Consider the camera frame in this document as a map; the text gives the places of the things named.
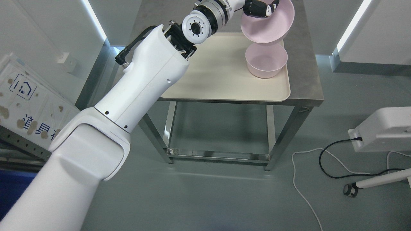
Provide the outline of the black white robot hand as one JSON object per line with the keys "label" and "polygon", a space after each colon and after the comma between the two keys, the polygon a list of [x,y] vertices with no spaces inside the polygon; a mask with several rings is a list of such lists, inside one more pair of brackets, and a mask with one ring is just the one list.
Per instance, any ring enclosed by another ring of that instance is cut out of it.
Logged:
{"label": "black white robot hand", "polygon": [[254,18],[270,17],[279,5],[279,0],[269,0],[268,3],[261,0],[229,0],[232,4],[232,12],[243,11],[247,16]]}

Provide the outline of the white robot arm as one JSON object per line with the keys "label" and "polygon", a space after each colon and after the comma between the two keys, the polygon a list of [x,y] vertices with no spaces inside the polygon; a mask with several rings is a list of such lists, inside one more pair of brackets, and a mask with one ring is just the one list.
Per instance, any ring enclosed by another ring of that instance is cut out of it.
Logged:
{"label": "white robot arm", "polygon": [[2,231],[80,230],[98,185],[111,179],[130,151],[130,133],[189,67],[188,58],[230,20],[243,0],[199,0],[178,25],[145,29],[116,61],[119,82],[82,110],[53,139],[51,156],[1,220]]}

